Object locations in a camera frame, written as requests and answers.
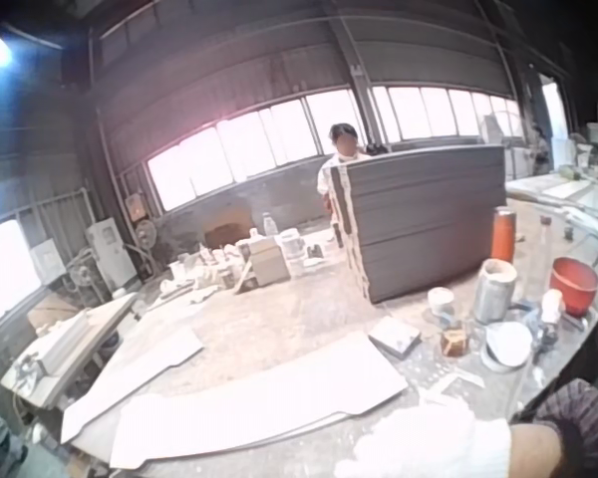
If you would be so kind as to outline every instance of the wall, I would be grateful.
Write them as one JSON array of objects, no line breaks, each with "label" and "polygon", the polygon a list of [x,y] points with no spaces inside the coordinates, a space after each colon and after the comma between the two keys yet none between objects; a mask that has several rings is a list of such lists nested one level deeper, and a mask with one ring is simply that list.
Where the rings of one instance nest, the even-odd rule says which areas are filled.
[{"label": "wall", "polygon": [[262,215],[270,213],[279,230],[325,218],[317,173],[327,158],[315,158],[264,173],[246,182],[203,196],[157,220],[155,258],[171,262],[182,252],[193,252],[203,231],[215,217],[231,208],[246,208],[263,231]]},{"label": "wall", "polygon": [[[31,247],[53,238],[67,263],[87,245],[90,222],[82,194],[87,186],[76,155],[71,107],[76,95],[61,81],[62,51],[0,31],[13,63],[0,70],[0,222],[19,219]],[[64,199],[54,200],[57,196]],[[17,264],[8,264],[17,273]],[[27,312],[41,289],[0,321],[0,378],[35,338]],[[0,415],[22,427],[12,393],[0,385]]]},{"label": "wall", "polygon": [[[115,5],[109,3],[111,11]],[[340,20],[349,41],[333,25]],[[362,67],[369,85],[511,93],[472,0],[159,0],[131,16],[100,16],[91,32],[88,100],[101,111],[115,175],[125,176],[123,195],[142,192],[153,217],[162,211],[146,161],[239,112],[308,92],[357,88]],[[276,219],[287,223],[280,226],[323,216],[314,187],[320,161],[273,171],[168,213],[158,221],[159,255],[166,261],[190,250],[203,217],[236,200],[255,220],[277,209]]]}]

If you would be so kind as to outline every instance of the orange cylinder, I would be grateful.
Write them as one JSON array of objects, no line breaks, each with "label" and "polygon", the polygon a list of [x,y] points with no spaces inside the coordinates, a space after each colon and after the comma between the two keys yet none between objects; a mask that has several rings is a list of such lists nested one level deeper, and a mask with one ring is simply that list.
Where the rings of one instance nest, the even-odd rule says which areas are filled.
[{"label": "orange cylinder", "polygon": [[490,257],[512,263],[515,243],[516,212],[508,207],[497,207],[494,212]]}]

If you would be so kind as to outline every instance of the hand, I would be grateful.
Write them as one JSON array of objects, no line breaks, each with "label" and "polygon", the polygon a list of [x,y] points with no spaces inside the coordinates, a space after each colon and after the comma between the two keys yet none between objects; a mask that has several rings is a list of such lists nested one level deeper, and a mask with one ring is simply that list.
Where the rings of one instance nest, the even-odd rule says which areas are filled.
[{"label": "hand", "polygon": [[373,432],[359,439],[354,460],[335,468],[337,478],[473,478],[474,462],[485,448],[481,463],[499,464],[506,478],[511,437],[502,420],[477,422],[471,411],[443,406],[399,409],[382,419]]}]

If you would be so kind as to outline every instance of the electrical box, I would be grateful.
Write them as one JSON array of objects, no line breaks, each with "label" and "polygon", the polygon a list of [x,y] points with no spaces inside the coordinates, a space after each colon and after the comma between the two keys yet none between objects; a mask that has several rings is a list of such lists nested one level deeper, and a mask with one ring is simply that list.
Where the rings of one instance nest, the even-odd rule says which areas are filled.
[{"label": "electrical box", "polygon": [[44,241],[31,249],[31,259],[36,268],[40,282],[48,286],[53,281],[67,273],[58,248],[53,239]]},{"label": "electrical box", "polygon": [[87,229],[93,255],[109,291],[114,292],[138,277],[138,271],[124,248],[113,218],[97,222]]}]

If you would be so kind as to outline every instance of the workbench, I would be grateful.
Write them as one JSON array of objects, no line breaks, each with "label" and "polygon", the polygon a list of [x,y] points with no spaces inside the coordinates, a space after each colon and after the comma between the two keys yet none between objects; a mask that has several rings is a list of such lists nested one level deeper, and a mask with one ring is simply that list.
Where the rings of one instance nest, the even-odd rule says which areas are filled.
[{"label": "workbench", "polygon": [[[529,277],[525,298],[540,300],[546,290],[541,277],[545,281],[548,278],[553,258],[568,255],[591,263],[598,255],[596,238],[576,230],[574,241],[567,242],[563,237],[564,220],[552,214],[549,264],[532,263],[535,262],[533,251],[541,232],[539,218],[541,214],[549,214],[549,209],[518,201],[508,202],[517,211],[517,233],[524,236],[524,241],[516,244],[514,256],[514,266],[519,274],[516,299],[521,282]],[[325,230],[304,237],[310,244],[324,241],[329,234]],[[192,328],[203,342],[204,350],[181,366],[168,369],[132,396],[144,393],[178,395],[217,386],[302,357],[351,332],[367,333],[387,315],[417,327],[423,340],[403,361],[386,356],[410,386],[404,393],[366,415],[265,446],[152,462],[135,471],[133,476],[330,477],[335,464],[352,457],[356,441],[369,432],[380,418],[397,408],[418,404],[419,387],[430,388],[457,367],[480,376],[485,389],[458,380],[445,394],[462,398],[478,418],[494,419],[506,415],[520,372],[498,374],[486,368],[480,360],[484,330],[470,317],[476,272],[439,284],[453,290],[456,314],[465,320],[471,334],[470,353],[462,358],[446,358],[441,354],[442,329],[428,309],[427,290],[373,306],[363,299],[353,284],[342,251],[328,254],[322,265],[285,283],[242,295],[220,292],[202,305],[191,305],[190,300],[182,296],[147,313],[131,335],[125,338],[99,380],[115,375],[151,344],[182,328]],[[561,321],[555,349],[541,356],[537,366],[528,374],[520,388],[519,403],[513,403],[513,408],[527,404],[550,386],[581,350],[598,324],[598,293],[592,308],[593,317],[584,331]],[[86,425],[72,444],[108,462],[121,409],[130,399],[126,398]]]},{"label": "workbench", "polygon": [[61,398],[65,391],[75,382],[85,365],[93,358],[100,346],[115,331],[122,319],[131,311],[138,294],[127,294],[92,310],[88,310],[89,328],[73,348],[62,367],[53,375],[44,375],[36,383],[30,394],[23,394],[16,383],[16,362],[31,353],[35,342],[29,345],[9,367],[0,380],[5,388],[38,408],[62,408]]}]

